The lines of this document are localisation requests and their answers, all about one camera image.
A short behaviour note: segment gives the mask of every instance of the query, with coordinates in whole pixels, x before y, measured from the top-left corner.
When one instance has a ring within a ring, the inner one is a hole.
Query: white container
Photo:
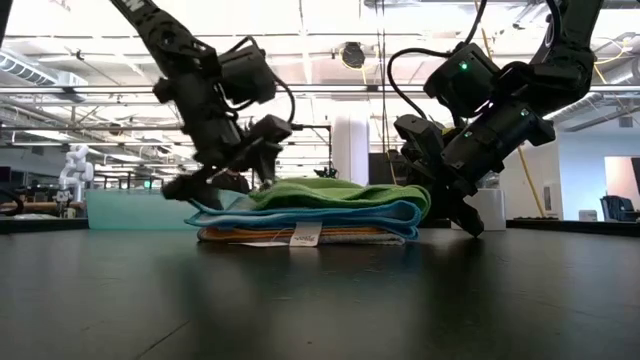
[[[578,219],[588,222],[598,221],[598,212],[595,210],[580,210],[578,212]]]
[[[368,108],[339,104],[340,115],[332,121],[333,166],[338,179],[359,185],[369,183]]]
[[[474,196],[467,196],[464,201],[478,210],[484,222],[484,231],[507,230],[507,216],[504,209],[504,192],[500,189],[479,189]],[[461,230],[451,223],[451,228]]]

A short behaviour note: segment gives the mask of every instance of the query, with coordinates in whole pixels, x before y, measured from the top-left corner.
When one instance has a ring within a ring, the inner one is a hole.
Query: black cable
[[[473,21],[473,26],[471,26],[471,31],[469,31],[469,35],[467,35],[467,38],[464,40],[464,43],[466,45],[469,45],[471,43],[471,40],[473,40],[473,37],[476,34],[476,31],[478,30],[478,26],[480,25],[480,21],[482,20],[482,15],[484,15],[484,9],[486,7],[487,7],[487,0],[482,0],[480,2],[480,6],[478,7],[476,19]]]
[[[293,118],[296,116],[296,98],[295,96],[293,96],[293,92],[291,92],[291,89],[289,89],[289,86],[287,86],[287,84],[284,81],[282,81],[282,79],[280,79],[275,72],[271,71],[271,73],[273,74],[273,78],[276,80],[276,82],[280,86],[282,86],[284,91],[287,92],[287,95],[289,95],[289,100],[291,101],[291,114],[289,114],[289,119],[287,120],[287,122],[291,124],[293,122]]]
[[[253,46],[256,47],[256,49],[259,49],[260,47],[258,46],[258,42],[256,41],[256,39],[253,38],[253,36],[245,36],[244,39],[240,40],[240,42],[238,42],[234,47],[232,47],[231,49],[229,49],[229,51],[227,51],[228,53],[231,53],[233,51],[236,51],[238,49],[240,49],[240,47],[242,45],[244,45],[246,42],[250,42]],[[287,86],[287,84],[282,81],[282,79],[280,79],[278,77],[278,75],[276,75],[276,73],[272,70],[271,74],[273,75],[273,79],[276,81],[276,83],[278,83],[278,85],[282,86],[282,88],[287,92],[287,95],[289,96],[289,100],[291,100],[291,113],[289,114],[289,119],[287,120],[287,122],[289,124],[291,124],[293,122],[293,119],[296,116],[296,98],[295,96],[293,96],[293,92],[291,91],[291,89],[289,89],[289,86]],[[247,107],[249,107],[251,104],[247,105],[247,104],[243,104],[233,110],[235,111],[240,111],[240,110],[244,110]]]
[[[5,190],[3,188],[0,188],[0,194],[5,195],[6,197],[8,197],[9,199],[15,201],[15,203],[16,203],[16,208],[15,209],[0,211],[0,215],[16,216],[18,214],[22,214],[22,212],[24,211],[24,202],[22,200],[20,200],[20,198],[16,194],[12,193],[9,190]]]
[[[421,118],[427,120],[427,116],[425,115],[424,111],[422,111],[422,109],[420,109],[418,105],[416,105],[413,101],[411,101],[411,99],[409,99],[409,97],[405,95],[405,93],[403,93],[402,90],[400,90],[398,85],[396,85],[396,81],[393,79],[392,70],[393,70],[394,60],[399,58],[402,55],[412,54],[412,53],[424,54],[424,55],[436,56],[436,57],[442,57],[442,58],[449,57],[449,54],[433,51],[429,49],[423,49],[423,48],[408,48],[408,49],[403,49],[398,51],[397,53],[393,54],[393,56],[391,56],[391,58],[389,59],[389,65],[387,66],[387,77],[389,78],[389,84],[391,85],[393,90],[398,94],[398,96],[400,96],[404,101],[407,102],[407,104],[409,104],[416,112],[418,112]]]
[[[555,0],[546,0],[547,6],[551,11],[552,22],[549,26],[553,26],[553,39],[545,39],[547,47],[553,45],[562,36],[562,15],[560,15],[560,9]]]
[[[218,94],[218,96],[215,98],[217,105],[220,107],[220,109],[222,109],[221,114],[217,114],[218,116],[227,116],[231,119],[233,118],[238,118],[238,111],[231,107],[231,105],[229,105],[229,103],[227,102],[226,98],[227,95],[224,92],[224,87],[222,87],[221,84],[214,84],[213,85],[213,90]],[[253,100],[249,100],[245,103],[243,103],[242,105],[239,106],[239,108],[243,108],[243,106],[248,107],[250,104],[252,103]]]
[[[384,19],[384,1],[382,2],[382,19]],[[376,17],[378,17],[378,4],[375,4]],[[386,154],[386,141],[387,141],[387,89],[386,89],[386,76],[385,69],[387,68],[387,44],[386,44],[386,29],[382,27],[382,44],[380,43],[380,30],[376,29],[376,37],[378,40],[378,52],[380,56],[378,61],[380,62],[380,83],[382,86],[382,153]]]

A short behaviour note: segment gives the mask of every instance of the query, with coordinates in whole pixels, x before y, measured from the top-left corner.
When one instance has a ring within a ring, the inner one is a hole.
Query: folded towel
[[[253,210],[279,208],[364,208],[386,205],[398,200],[414,203],[426,216],[429,193],[419,186],[361,186],[328,178],[291,178],[278,181],[271,189],[249,195]]]
[[[298,222],[320,222],[323,227],[373,226],[408,240],[418,238],[416,226],[422,219],[418,207],[407,201],[362,209],[273,209],[214,210],[199,205],[200,212],[187,224],[220,229],[281,230],[295,228]]]
[[[198,232],[198,239],[219,243],[288,243],[293,236],[293,229],[274,230],[220,230],[204,228]],[[376,244],[402,245],[404,239],[376,228],[323,228],[318,244]]]
[[[363,187],[325,178],[284,179],[249,197],[234,196],[225,210],[196,203],[199,212],[186,222],[251,230],[294,228],[298,222],[321,222],[327,228],[372,226],[413,240],[430,206],[428,192],[418,186]]]

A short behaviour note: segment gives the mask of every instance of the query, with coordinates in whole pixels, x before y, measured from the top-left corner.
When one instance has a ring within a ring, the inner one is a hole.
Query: green towel
[[[409,201],[426,216],[431,206],[429,193],[420,186],[361,186],[328,178],[282,179],[269,190],[249,196],[257,203],[254,210],[276,208],[364,208]]]

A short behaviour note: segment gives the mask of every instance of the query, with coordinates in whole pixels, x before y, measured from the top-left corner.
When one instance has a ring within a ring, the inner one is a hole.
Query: white column
[[[359,103],[336,104],[332,121],[333,164],[338,178],[369,183],[369,116]]]

